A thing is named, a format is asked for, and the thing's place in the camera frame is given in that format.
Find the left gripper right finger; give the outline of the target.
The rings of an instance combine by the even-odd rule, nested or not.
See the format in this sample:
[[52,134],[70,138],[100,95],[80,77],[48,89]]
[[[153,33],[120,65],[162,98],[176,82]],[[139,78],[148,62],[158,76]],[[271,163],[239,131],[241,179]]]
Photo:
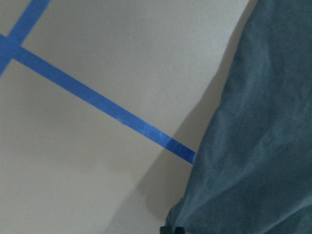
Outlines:
[[174,234],[185,234],[185,230],[183,227],[176,227]]

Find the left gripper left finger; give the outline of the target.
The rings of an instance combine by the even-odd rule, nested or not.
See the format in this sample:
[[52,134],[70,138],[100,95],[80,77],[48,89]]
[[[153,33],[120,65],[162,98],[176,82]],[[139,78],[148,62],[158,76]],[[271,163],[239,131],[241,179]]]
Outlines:
[[159,229],[160,234],[171,234],[171,227],[170,226],[162,226]]

